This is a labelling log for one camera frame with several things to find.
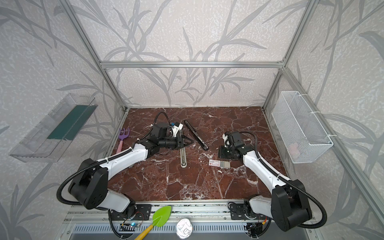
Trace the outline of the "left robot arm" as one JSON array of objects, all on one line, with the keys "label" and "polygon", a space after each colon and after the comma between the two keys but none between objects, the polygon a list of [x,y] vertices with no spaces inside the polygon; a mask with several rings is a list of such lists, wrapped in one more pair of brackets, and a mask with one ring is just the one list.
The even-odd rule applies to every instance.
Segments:
[{"label": "left robot arm", "polygon": [[154,121],[149,132],[135,144],[120,153],[94,161],[84,160],[79,169],[59,186],[56,197],[65,205],[83,206],[86,209],[103,208],[124,212],[134,202],[129,197],[108,188],[109,180],[128,167],[145,161],[160,149],[181,150],[194,143],[182,132],[183,124]]}]

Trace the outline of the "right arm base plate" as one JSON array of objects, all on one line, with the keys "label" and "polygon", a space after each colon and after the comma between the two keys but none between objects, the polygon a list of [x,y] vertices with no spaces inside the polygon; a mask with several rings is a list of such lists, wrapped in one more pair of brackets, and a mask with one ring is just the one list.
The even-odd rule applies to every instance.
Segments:
[{"label": "right arm base plate", "polygon": [[262,222],[269,220],[269,217],[265,215],[254,213],[248,202],[228,202],[227,207],[230,211],[232,220],[256,220]]}]

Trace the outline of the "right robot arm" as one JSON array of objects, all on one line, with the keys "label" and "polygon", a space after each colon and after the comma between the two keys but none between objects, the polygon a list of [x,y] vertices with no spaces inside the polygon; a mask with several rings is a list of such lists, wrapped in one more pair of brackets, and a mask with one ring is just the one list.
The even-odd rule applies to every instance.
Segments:
[{"label": "right robot arm", "polygon": [[291,180],[269,164],[257,144],[246,144],[241,132],[225,132],[219,149],[222,159],[239,160],[264,183],[271,197],[254,196],[245,200],[244,214],[253,220],[263,215],[284,232],[292,228],[318,229],[328,220],[324,206],[306,191],[299,180]]}]

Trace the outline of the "white red staple box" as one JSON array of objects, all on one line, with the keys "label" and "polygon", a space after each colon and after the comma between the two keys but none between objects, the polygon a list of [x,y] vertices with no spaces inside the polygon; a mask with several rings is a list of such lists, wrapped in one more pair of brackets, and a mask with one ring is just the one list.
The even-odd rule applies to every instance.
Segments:
[{"label": "white red staple box", "polygon": [[209,160],[209,166],[211,167],[220,167],[220,168],[230,168],[231,163],[228,161],[219,161],[219,160]]}]

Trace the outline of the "beige stapler black cap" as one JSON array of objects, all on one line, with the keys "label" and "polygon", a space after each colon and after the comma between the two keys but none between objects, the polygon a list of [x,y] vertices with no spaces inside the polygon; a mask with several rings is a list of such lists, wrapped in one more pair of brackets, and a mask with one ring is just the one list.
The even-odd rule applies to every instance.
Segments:
[{"label": "beige stapler black cap", "polygon": [[187,156],[186,156],[186,149],[185,148],[180,149],[180,158],[181,158],[181,167],[186,168],[187,167]]}]

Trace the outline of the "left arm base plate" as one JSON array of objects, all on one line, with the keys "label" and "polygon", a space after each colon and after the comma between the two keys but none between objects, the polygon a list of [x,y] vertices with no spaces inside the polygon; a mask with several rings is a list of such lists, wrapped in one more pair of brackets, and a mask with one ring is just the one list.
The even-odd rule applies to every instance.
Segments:
[{"label": "left arm base plate", "polygon": [[135,220],[148,221],[152,210],[151,204],[129,205],[123,212],[111,211],[112,221]]}]

